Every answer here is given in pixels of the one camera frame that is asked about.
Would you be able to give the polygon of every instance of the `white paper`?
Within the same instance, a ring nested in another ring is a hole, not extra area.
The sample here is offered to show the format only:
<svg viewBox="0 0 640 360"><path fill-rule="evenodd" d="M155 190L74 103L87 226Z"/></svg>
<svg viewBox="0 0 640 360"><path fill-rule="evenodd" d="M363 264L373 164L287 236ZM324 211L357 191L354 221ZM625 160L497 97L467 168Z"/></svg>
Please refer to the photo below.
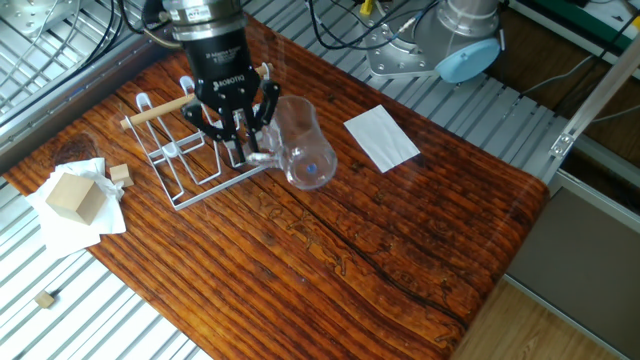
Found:
<svg viewBox="0 0 640 360"><path fill-rule="evenodd" d="M124 194L122 183L116 185L104 177L103 158L58 165L49 179L27 201L38 212L47 253L61 258L100 242L100 234L120 234L126 231L124 217L118 203ZM63 173L89 178L96 182L107 199L91 225L62 218L45 202Z"/></svg>
<svg viewBox="0 0 640 360"><path fill-rule="evenodd" d="M382 105L344 125L382 173L420 154Z"/></svg>

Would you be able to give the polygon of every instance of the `clear glass mug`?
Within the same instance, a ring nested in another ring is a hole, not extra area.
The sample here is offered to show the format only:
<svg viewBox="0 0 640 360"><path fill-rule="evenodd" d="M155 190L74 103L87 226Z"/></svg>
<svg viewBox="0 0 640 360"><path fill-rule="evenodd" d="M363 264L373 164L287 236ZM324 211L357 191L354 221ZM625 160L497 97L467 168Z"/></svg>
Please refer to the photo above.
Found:
<svg viewBox="0 0 640 360"><path fill-rule="evenodd" d="M287 181L301 190L319 188L336 173L338 158L325 139L316 109L300 96L283 96L271 125L263 129L260 147L269 153L247 156L252 165L279 168Z"/></svg>

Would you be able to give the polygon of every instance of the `small wooden block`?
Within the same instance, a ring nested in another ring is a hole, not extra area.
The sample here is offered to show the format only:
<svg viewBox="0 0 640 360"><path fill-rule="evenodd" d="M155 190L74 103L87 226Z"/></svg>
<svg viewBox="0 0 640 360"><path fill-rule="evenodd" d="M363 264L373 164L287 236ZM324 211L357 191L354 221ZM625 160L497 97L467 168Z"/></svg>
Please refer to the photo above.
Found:
<svg viewBox="0 0 640 360"><path fill-rule="evenodd" d="M131 179L131 174L129 174L129 167L127 164L114 166L109 169L109 172L111 173L111 181L113 181L114 184L119 181L123 181L124 185L122 187L133 185L133 180Z"/></svg>
<svg viewBox="0 0 640 360"><path fill-rule="evenodd" d="M55 302L53 296L49 295L46 291L40 291L38 295L33 299L43 309L48 309L51 304Z"/></svg>
<svg viewBox="0 0 640 360"><path fill-rule="evenodd" d="M95 181L65 173L46 203L63 218L91 225L106 199Z"/></svg>

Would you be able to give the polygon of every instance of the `white tissue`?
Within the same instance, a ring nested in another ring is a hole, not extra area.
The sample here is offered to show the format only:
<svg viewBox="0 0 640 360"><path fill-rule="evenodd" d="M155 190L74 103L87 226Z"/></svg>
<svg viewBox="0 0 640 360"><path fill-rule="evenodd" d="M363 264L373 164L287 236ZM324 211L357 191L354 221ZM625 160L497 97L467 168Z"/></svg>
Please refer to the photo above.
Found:
<svg viewBox="0 0 640 360"><path fill-rule="evenodd" d="M382 105L344 125L382 173L420 154Z"/></svg>
<svg viewBox="0 0 640 360"><path fill-rule="evenodd" d="M58 165L49 179L36 192L27 196L29 204L38 212L47 253L52 258L61 258L95 245L100 242L100 234L120 234L126 231L118 203L124 194L122 183L114 185L104 177L104 166L104 158ZM95 181L107 197L91 225L62 218L45 202L63 173Z"/></svg>

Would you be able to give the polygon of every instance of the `wooden tabletop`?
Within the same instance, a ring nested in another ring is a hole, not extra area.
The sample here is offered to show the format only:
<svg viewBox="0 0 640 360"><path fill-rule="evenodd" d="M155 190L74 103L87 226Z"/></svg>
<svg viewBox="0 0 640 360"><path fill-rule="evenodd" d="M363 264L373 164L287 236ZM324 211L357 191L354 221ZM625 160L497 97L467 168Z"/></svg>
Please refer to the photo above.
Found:
<svg viewBox="0 0 640 360"><path fill-rule="evenodd" d="M304 192L266 171L174 211L119 121L137 112L141 91L155 104L184 95L182 54L145 70L6 179L28 194L56 164L128 164L136 184L121 203L127 232L89 250L215 359L448 358L534 224L546 186L257 21L247 36L254 63L274 64L283 94L317 107L339 160L327 186ZM421 151L385 174L343 125L379 104ZM165 121L193 131L177 113ZM196 175L211 163L190 160Z"/></svg>

